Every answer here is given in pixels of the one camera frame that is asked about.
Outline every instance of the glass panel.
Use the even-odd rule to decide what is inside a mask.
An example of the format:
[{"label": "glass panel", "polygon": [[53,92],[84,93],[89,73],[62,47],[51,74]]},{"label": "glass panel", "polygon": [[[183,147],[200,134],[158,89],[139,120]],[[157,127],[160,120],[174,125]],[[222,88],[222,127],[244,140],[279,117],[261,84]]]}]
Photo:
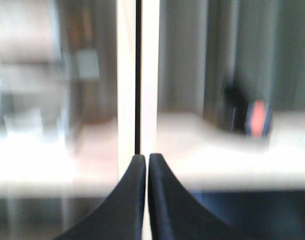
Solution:
[{"label": "glass panel", "polygon": [[118,182],[116,3],[0,0],[0,240],[52,239]]},{"label": "glass panel", "polygon": [[204,206],[258,237],[267,228],[241,223],[247,213],[305,191],[305,0],[160,2],[156,151]]}]

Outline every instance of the black object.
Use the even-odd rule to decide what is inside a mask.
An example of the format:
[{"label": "black object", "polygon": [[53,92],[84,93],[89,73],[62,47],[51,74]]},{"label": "black object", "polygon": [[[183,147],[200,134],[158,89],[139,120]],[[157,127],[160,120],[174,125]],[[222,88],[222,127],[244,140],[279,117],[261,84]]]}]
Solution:
[{"label": "black object", "polygon": [[54,240],[141,240],[146,164],[134,155],[124,176],[88,217]]},{"label": "black object", "polygon": [[222,127],[231,132],[245,133],[248,100],[238,86],[224,90]]},{"label": "black object", "polygon": [[227,225],[260,240],[305,240],[304,191],[198,192]]},{"label": "black object", "polygon": [[153,240],[250,240],[215,217],[180,184],[161,154],[151,154],[148,203]]}]

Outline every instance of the blurry background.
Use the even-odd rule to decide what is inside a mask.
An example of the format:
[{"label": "blurry background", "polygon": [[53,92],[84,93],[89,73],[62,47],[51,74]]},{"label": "blurry background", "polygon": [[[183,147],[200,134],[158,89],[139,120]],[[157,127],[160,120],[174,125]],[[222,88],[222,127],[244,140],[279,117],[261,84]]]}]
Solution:
[{"label": "blurry background", "polygon": [[156,151],[234,229],[305,239],[305,0],[161,0],[159,27]]},{"label": "blurry background", "polygon": [[[305,191],[305,0],[161,0],[159,27],[156,149],[184,186]],[[114,0],[0,0],[0,240],[51,239],[117,183],[116,44]],[[223,124],[229,86],[267,137]]]},{"label": "blurry background", "polygon": [[0,0],[0,240],[51,239],[118,181],[116,3]]}]

